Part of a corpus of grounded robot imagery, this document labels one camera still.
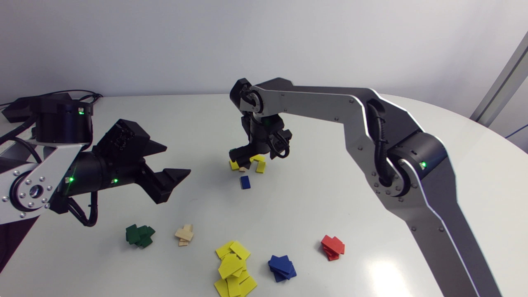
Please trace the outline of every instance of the pile of blue blocks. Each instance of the pile of blue blocks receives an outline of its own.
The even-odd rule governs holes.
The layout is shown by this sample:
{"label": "pile of blue blocks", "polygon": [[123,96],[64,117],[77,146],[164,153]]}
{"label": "pile of blue blocks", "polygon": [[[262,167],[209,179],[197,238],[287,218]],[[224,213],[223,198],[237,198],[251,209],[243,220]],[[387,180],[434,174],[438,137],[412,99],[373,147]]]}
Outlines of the pile of blue blocks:
{"label": "pile of blue blocks", "polygon": [[269,269],[273,272],[276,282],[282,282],[289,280],[290,278],[297,276],[293,263],[288,259],[288,256],[271,256],[271,260],[268,261]]}

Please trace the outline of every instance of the yellow block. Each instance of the yellow block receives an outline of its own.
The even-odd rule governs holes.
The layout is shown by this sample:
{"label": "yellow block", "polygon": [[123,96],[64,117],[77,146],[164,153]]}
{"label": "yellow block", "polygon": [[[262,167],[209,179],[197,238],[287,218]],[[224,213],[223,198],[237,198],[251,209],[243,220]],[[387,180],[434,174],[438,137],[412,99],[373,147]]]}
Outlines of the yellow block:
{"label": "yellow block", "polygon": [[259,164],[257,165],[257,170],[255,170],[255,172],[264,173],[265,169],[266,169],[266,163],[264,161],[259,161]]}
{"label": "yellow block", "polygon": [[243,262],[243,260],[238,259],[236,256],[235,258],[226,256],[222,261],[222,264],[220,264],[220,268],[218,268],[220,277],[225,279],[233,273],[237,272],[237,270],[242,269],[244,267]]}
{"label": "yellow block", "polygon": [[219,279],[214,283],[214,287],[218,291],[220,297],[229,297],[228,283],[226,280]]}
{"label": "yellow block", "polygon": [[228,283],[228,293],[229,297],[240,296],[240,283],[238,282],[238,277],[230,276],[227,278]]}
{"label": "yellow block", "polygon": [[231,165],[231,170],[232,171],[238,170],[239,167],[238,167],[238,163],[236,161],[233,162],[233,161],[229,160],[229,164]]}
{"label": "yellow block", "polygon": [[229,247],[237,256],[239,256],[242,260],[246,260],[249,255],[251,255],[251,253],[243,246],[240,244],[240,242],[234,242],[230,247]]}
{"label": "yellow block", "polygon": [[239,283],[242,283],[243,281],[245,281],[247,278],[249,277],[249,273],[247,270],[244,270],[242,271],[242,273],[240,274],[240,276],[238,277],[238,282]]}
{"label": "yellow block", "polygon": [[250,276],[240,284],[240,293],[242,294],[242,296],[246,296],[256,287],[257,282],[253,279],[253,277]]}
{"label": "yellow block", "polygon": [[250,160],[257,160],[259,162],[264,162],[266,160],[266,157],[263,155],[256,155],[250,158]]}
{"label": "yellow block", "polygon": [[229,254],[231,252],[231,249],[229,248],[234,241],[230,241],[223,246],[216,249],[216,254],[218,255],[218,258],[222,258],[223,256]]}

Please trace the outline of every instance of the metal frame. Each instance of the metal frame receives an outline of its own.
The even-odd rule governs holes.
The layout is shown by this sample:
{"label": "metal frame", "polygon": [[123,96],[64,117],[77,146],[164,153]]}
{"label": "metal frame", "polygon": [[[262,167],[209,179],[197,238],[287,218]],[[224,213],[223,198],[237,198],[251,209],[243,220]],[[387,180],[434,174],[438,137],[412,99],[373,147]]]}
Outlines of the metal frame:
{"label": "metal frame", "polygon": [[470,119],[489,127],[528,76],[528,32]]}

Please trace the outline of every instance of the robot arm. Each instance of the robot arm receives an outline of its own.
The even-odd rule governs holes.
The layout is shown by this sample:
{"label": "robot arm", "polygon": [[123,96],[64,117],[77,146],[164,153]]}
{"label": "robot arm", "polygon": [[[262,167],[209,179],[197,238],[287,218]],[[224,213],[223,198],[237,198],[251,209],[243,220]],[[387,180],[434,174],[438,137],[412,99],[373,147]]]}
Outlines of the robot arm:
{"label": "robot arm", "polygon": [[371,89],[294,86],[281,78],[255,86],[240,79],[230,98],[249,139],[229,153],[232,161],[248,167],[256,154],[289,154],[291,132],[279,113],[343,124],[348,153],[385,208],[407,223],[442,293],[501,296],[457,203],[446,149],[406,110]]}

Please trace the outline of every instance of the wooden block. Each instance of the wooden block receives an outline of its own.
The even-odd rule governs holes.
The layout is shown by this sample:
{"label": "wooden block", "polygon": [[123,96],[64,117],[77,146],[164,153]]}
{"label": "wooden block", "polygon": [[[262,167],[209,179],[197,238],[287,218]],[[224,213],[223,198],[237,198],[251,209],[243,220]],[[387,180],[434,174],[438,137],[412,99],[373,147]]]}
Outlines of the wooden block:
{"label": "wooden block", "polygon": [[235,273],[233,273],[232,276],[240,277],[240,275],[242,275],[243,270],[244,270],[244,267],[241,267],[239,270],[235,271]]}
{"label": "wooden block", "polygon": [[229,254],[231,252],[231,249],[229,247],[233,243],[234,243],[234,241],[230,241],[230,242],[224,244],[223,246],[217,248],[216,249],[216,255],[218,256],[218,258],[222,258],[223,256]]}
{"label": "wooden block", "polygon": [[242,245],[236,241],[229,247],[239,258],[246,260],[251,253]]}
{"label": "wooden block", "polygon": [[[183,225],[183,229],[186,231],[193,231],[193,225]],[[180,242],[178,243],[178,246],[187,246],[189,245],[189,242],[180,238]]]}
{"label": "wooden block", "polygon": [[257,282],[253,279],[253,277],[250,276],[240,284],[240,293],[242,296],[246,296],[256,287]]}
{"label": "wooden block", "polygon": [[232,171],[235,171],[235,170],[238,170],[239,166],[238,166],[238,163],[236,161],[231,161],[229,160],[229,165],[231,165],[231,170]]}
{"label": "wooden block", "polygon": [[220,264],[220,268],[218,268],[218,272],[220,273],[220,277],[222,279],[226,279],[228,276],[231,276],[233,273],[238,271],[244,266],[244,263],[242,260],[238,259],[235,255],[235,257],[225,257],[222,261],[222,264]]}
{"label": "wooden block", "polygon": [[219,279],[214,283],[214,287],[218,291],[220,297],[229,297],[228,283],[226,280]]}
{"label": "wooden block", "polygon": [[250,160],[253,159],[253,160],[257,160],[259,162],[264,162],[266,160],[266,157],[263,156],[263,155],[256,155],[256,156],[253,156],[250,158]]}
{"label": "wooden block", "polygon": [[248,271],[247,271],[247,270],[242,271],[242,273],[241,273],[240,276],[238,277],[238,281],[239,281],[239,283],[242,283],[242,282],[245,281],[248,277],[249,277],[249,273],[248,273]]}
{"label": "wooden block", "polygon": [[240,296],[240,283],[238,282],[238,277],[230,276],[227,278],[228,283],[228,293],[229,297]]}
{"label": "wooden block", "polygon": [[259,164],[257,165],[257,169],[255,170],[255,172],[264,173],[265,169],[266,169],[266,163],[264,161],[259,161]]}
{"label": "wooden block", "polygon": [[190,242],[191,239],[193,239],[193,233],[191,231],[187,231],[187,230],[184,230],[184,229],[178,229],[178,231],[176,231],[176,234],[174,234],[174,236],[178,237],[178,238],[183,238],[185,239],[186,241]]}

